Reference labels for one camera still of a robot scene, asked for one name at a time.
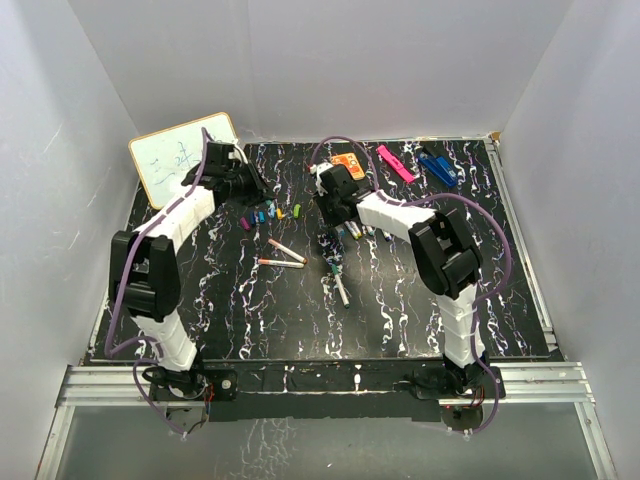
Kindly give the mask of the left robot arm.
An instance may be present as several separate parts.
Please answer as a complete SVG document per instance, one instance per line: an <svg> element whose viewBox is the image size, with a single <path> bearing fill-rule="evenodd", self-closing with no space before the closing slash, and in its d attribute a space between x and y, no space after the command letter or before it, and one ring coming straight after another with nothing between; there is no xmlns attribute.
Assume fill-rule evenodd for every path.
<svg viewBox="0 0 640 480"><path fill-rule="evenodd" d="M135 230L118 231L112 238L109 297L113 307L105 355L112 358L131 345L147 342L159 366L174 372L174 390L186 399L200 396L207 376L193 366L197 348L178 313L177 254L224 203L254 206L270 197L255 163L238 144L205 135L201 161L188 171L169 202Z"/></svg>

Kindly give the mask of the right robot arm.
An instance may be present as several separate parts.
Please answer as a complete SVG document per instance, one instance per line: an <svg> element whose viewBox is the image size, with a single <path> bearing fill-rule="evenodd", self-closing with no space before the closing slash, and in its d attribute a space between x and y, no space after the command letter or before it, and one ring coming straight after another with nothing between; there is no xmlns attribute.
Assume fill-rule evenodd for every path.
<svg viewBox="0 0 640 480"><path fill-rule="evenodd" d="M473 364L484 352L474 326L482 256L462 217L455 210L411 206L366 187L342 165L323 162L311 166L309 174L327 226L357 220L410 244L420 279L440 309L444 358L455 365L446 371L447 388L460 397L471 395L482 382Z"/></svg>

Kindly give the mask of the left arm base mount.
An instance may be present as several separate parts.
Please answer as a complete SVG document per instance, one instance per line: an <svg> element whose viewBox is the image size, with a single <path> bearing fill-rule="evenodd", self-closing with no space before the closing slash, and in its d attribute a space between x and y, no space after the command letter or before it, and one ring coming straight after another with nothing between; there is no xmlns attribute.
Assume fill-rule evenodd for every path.
<svg viewBox="0 0 640 480"><path fill-rule="evenodd" d="M160 366L144 369L142 378L157 401L232 401L237 396L238 375L231 369L202 365L189 371L170 371Z"/></svg>

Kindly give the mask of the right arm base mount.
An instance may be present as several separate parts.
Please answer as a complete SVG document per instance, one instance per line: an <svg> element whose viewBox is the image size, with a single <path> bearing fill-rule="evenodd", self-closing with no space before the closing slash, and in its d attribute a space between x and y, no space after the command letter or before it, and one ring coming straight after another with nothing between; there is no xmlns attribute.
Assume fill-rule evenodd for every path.
<svg viewBox="0 0 640 480"><path fill-rule="evenodd" d="M496 367L490 370L495 381L481 368L470 372L450 370L444 364L423 364L403 376L409 392L419 400L462 399L478 403L505 396L501 372Z"/></svg>

